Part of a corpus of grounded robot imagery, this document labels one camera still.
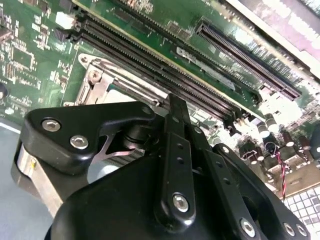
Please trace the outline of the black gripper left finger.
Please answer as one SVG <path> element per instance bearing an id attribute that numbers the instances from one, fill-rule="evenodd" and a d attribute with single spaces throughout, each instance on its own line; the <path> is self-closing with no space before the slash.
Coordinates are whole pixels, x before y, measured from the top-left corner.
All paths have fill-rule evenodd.
<path id="1" fill-rule="evenodd" d="M 188 158 L 184 100 L 170 94 L 168 114 L 139 101 L 35 109 L 20 135 L 19 170 L 55 218 L 76 191 L 133 161 L 162 154 L 165 167 Z"/>

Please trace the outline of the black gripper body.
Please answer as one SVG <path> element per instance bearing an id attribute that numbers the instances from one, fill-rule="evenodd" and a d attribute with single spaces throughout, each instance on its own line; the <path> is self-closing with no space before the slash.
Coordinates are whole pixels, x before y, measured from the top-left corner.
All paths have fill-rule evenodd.
<path id="1" fill-rule="evenodd" d="M 145 155 L 73 193 L 59 208 L 49 240 L 223 240 L 228 213 L 205 155 Z"/>

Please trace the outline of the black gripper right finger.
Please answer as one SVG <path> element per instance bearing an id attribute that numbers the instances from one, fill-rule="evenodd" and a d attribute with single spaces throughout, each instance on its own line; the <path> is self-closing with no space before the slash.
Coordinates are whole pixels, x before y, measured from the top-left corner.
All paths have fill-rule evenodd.
<path id="1" fill-rule="evenodd" d="M 301 221 L 225 144 L 211 147 L 185 116 L 195 178 L 197 216 L 187 240 L 308 240 Z"/>

